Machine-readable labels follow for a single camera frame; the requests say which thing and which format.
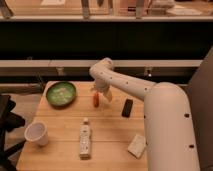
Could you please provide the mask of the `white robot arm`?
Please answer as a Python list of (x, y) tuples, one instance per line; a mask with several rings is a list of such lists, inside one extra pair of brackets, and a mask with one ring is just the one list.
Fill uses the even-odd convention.
[(178, 85), (120, 74), (110, 58), (89, 74), (104, 95), (113, 86), (144, 102), (148, 171), (201, 171), (189, 99)]

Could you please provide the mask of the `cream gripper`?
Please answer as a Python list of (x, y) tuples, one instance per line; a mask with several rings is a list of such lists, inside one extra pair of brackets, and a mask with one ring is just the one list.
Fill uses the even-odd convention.
[(95, 93), (102, 93), (104, 97), (108, 100), (108, 102), (111, 102), (113, 99), (112, 92), (110, 91), (110, 88), (108, 86), (100, 87), (96, 84), (92, 86), (90, 89), (91, 92)]

